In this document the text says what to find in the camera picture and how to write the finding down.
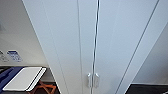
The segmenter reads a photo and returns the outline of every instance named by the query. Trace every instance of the door handle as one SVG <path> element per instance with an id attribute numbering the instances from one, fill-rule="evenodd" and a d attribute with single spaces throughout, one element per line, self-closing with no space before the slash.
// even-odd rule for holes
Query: door handle
<path id="1" fill-rule="evenodd" d="M 95 88 L 99 87 L 99 82 L 100 82 L 100 76 L 98 75 L 98 73 L 96 73 L 94 75 L 94 87 Z"/>
<path id="2" fill-rule="evenodd" d="M 88 87 L 92 87 L 92 75 L 90 73 L 88 74 Z"/>

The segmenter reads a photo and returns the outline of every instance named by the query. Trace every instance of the white wardrobe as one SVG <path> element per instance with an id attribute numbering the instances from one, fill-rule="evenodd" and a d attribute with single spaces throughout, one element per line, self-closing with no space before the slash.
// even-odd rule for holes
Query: white wardrobe
<path id="1" fill-rule="evenodd" d="M 167 0 L 23 0 L 61 94 L 124 94 L 168 22 Z"/>

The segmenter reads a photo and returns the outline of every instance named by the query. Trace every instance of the cabinet door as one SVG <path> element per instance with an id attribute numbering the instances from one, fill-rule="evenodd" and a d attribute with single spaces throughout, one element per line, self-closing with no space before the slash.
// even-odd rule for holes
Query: cabinet door
<path id="1" fill-rule="evenodd" d="M 100 80 L 93 94 L 116 94 L 156 3 L 157 0 L 99 1 L 94 74 Z"/>
<path id="2" fill-rule="evenodd" d="M 97 3 L 98 0 L 78 0 L 83 94 L 91 94 L 91 87 L 88 87 L 87 75 L 89 73 L 93 74 Z"/>
<path id="3" fill-rule="evenodd" d="M 97 0 L 23 0 L 61 94 L 91 94 Z"/>

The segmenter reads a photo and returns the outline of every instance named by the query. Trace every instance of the table top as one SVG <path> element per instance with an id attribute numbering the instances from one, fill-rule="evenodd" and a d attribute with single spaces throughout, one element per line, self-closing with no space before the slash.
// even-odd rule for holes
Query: table top
<path id="1" fill-rule="evenodd" d="M 46 68 L 25 67 L 4 88 L 4 91 L 31 91 Z"/>

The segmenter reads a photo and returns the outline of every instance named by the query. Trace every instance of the white cabinet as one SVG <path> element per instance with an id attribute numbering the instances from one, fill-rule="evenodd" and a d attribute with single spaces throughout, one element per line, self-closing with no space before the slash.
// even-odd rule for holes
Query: white cabinet
<path id="1" fill-rule="evenodd" d="M 146 41 L 142 38 L 158 0 L 23 3 L 61 94 L 126 92 L 143 64 L 140 62 L 135 73 L 127 74 L 139 44 Z M 125 76 L 132 80 L 124 82 Z"/>

